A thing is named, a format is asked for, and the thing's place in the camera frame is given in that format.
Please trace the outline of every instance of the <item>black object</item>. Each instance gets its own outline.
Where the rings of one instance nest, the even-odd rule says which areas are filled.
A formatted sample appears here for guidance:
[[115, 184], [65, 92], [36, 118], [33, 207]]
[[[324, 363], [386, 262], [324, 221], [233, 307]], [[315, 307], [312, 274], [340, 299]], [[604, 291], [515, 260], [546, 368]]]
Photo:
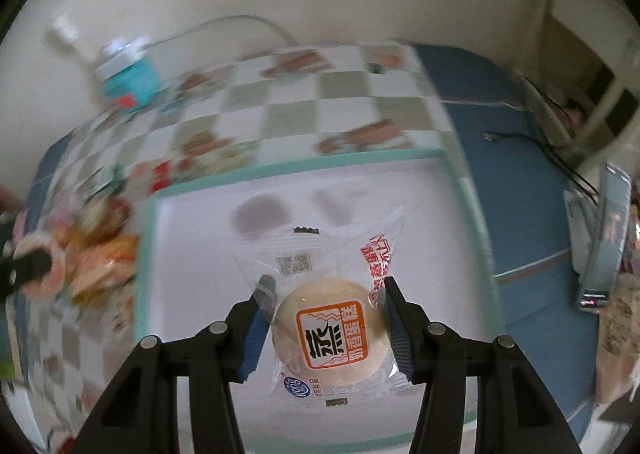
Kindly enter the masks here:
[[51, 271], [51, 255], [38, 248], [17, 259], [0, 259], [0, 303], [30, 281], [38, 280]]
[[[196, 454], [244, 452], [229, 391], [255, 370], [273, 312], [263, 275], [254, 296], [190, 339], [142, 339], [95, 405], [73, 454], [177, 454], [176, 376], [190, 378]], [[465, 379], [479, 377], [476, 454], [579, 454], [562, 413], [513, 339], [463, 339], [404, 300], [393, 277], [379, 301], [399, 370], [427, 384], [412, 454], [458, 454]]]

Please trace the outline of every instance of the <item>checkered tablecloth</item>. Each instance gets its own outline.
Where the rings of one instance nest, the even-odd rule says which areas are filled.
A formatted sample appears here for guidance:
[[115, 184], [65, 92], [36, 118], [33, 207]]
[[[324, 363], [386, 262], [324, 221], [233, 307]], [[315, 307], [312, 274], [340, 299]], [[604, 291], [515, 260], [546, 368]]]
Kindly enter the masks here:
[[[175, 153], [197, 133], [234, 144], [251, 142], [250, 163], [265, 165], [318, 156], [318, 144], [327, 137], [390, 119], [412, 146], [446, 149], [477, 224], [484, 228], [458, 138], [413, 48], [313, 46], [279, 54], [300, 50], [315, 50], [330, 67], [294, 80], [265, 78], [264, 70], [278, 63], [278, 53], [257, 57], [228, 65], [223, 87], [206, 98], [171, 109], [156, 105], [115, 120], [101, 115], [79, 127], [48, 198], [77, 189], [92, 173], [115, 163], [128, 175], [137, 163]], [[372, 53], [401, 56], [402, 64], [370, 73], [367, 56]], [[131, 328], [114, 325], [118, 304], [128, 296], [120, 294], [120, 301], [100, 311], [80, 312], [63, 299], [31, 301], [28, 308], [30, 380], [74, 432], [134, 345]]]

